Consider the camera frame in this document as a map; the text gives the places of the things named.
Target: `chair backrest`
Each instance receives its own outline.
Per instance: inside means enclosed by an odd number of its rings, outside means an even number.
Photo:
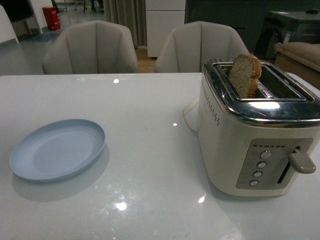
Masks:
[[[130,30],[102,20],[72,25],[55,40],[42,62],[44,74],[137,73]]]
[[[196,21],[174,28],[164,41],[156,73],[197,73],[211,59],[236,58],[249,51],[230,26]]]
[[[4,7],[0,5],[0,44],[11,39],[15,39],[17,43],[19,42],[7,12]]]

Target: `toaster lever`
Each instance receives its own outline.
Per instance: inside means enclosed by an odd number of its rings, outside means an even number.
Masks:
[[[312,174],[316,171],[316,165],[311,160],[309,154],[300,153],[298,149],[289,154],[288,160],[293,169],[300,174]]]

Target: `white table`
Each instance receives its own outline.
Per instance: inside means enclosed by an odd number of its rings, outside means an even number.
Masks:
[[[200,79],[200,73],[1,76],[0,239],[318,240],[319,170],[300,175],[278,198],[234,198],[209,182],[198,138],[182,118],[199,96]],[[12,173],[10,154],[25,136],[76,118],[106,133],[90,168],[52,183]],[[318,166],[319,156],[318,147],[311,155]]]

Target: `curtain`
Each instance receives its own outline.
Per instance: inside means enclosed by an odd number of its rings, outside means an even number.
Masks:
[[[134,47],[147,46],[145,0],[103,0],[107,22],[128,27]]]

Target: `red trash can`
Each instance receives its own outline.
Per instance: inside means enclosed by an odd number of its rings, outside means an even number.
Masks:
[[[45,6],[42,8],[46,24],[50,30],[60,29],[60,22],[55,6]]]

